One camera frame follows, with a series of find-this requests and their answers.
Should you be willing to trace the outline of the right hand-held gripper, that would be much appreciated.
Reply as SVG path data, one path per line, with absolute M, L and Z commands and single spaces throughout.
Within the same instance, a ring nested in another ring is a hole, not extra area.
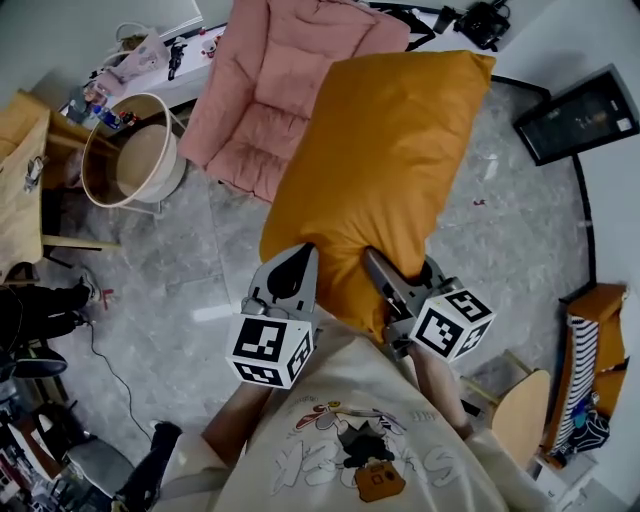
M 366 248 L 364 263 L 374 287 L 385 300 L 397 300 L 399 274 L 376 248 Z M 445 276 L 430 256 L 424 258 L 419 282 L 440 286 Z M 393 357 L 406 357 L 415 345 L 450 363 L 474 350 L 495 319 L 495 312 L 472 288 L 443 286 L 434 295 L 421 298 L 409 293 L 400 318 L 392 318 L 383 339 Z

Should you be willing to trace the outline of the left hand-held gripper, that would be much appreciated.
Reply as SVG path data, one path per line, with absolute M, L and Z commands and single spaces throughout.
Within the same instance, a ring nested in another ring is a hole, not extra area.
M 298 379 L 315 350 L 318 262 L 304 243 L 257 269 L 228 331 L 226 359 L 241 381 L 289 389 Z

